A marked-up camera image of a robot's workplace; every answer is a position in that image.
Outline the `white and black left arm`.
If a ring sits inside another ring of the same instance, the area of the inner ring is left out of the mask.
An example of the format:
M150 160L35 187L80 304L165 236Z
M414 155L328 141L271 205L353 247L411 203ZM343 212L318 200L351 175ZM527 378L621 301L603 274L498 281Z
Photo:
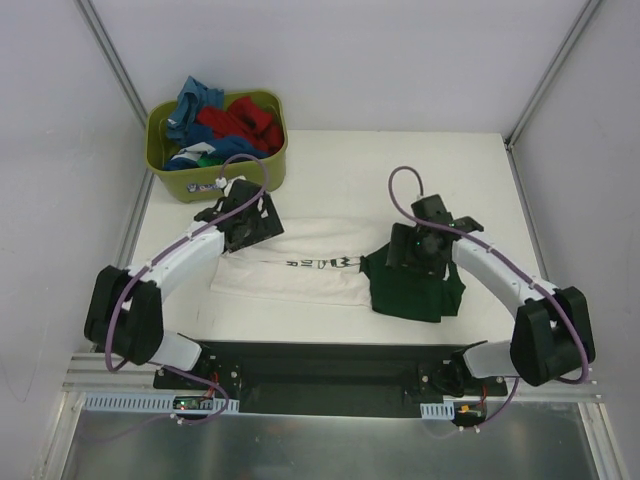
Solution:
M219 258L284 232L264 187L237 177L222 182L217 202L197 213L182 235L146 263L107 266L96 277L84 325L87 340L101 347L108 367L116 354L135 365L171 367L188 388L211 377L206 347L165 328L163 303L184 281Z

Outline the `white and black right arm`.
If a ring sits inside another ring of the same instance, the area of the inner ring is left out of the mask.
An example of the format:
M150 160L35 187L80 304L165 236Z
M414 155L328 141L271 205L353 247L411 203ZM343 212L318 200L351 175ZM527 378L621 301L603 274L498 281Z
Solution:
M595 359L585 295L560 288L525 272L510 260L481 224L454 218L438 195L422 197L405 211L409 224L397 224L387 263L441 277L449 265L471 274L513 318L507 341L480 342L464 348L461 363L450 369L452 387L473 394L486 377L518 377L531 386L550 381L587 380Z

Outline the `white green-sleeved Charlie Brown shirt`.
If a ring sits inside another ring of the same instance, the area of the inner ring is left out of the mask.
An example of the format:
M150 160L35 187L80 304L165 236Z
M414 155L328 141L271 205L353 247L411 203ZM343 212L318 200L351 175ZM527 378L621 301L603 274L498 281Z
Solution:
M224 255L210 289L240 297L367 307L406 320L457 316L465 285L386 264L390 229L362 218L288 218L269 240Z

